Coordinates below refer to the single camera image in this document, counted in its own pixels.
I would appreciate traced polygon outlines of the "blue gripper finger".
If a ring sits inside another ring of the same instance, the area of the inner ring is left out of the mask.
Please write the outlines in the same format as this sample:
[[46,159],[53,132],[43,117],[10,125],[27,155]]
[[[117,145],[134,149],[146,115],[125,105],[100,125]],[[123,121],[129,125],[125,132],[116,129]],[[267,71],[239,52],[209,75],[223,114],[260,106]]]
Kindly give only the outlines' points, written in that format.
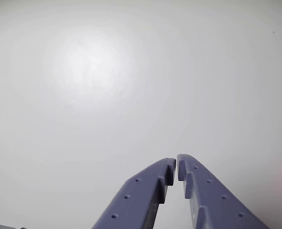
[[94,229],[152,229],[167,188],[174,184],[176,159],[164,158],[133,177],[117,192]]
[[187,154],[177,156],[178,180],[189,200],[194,229],[266,229],[204,165]]

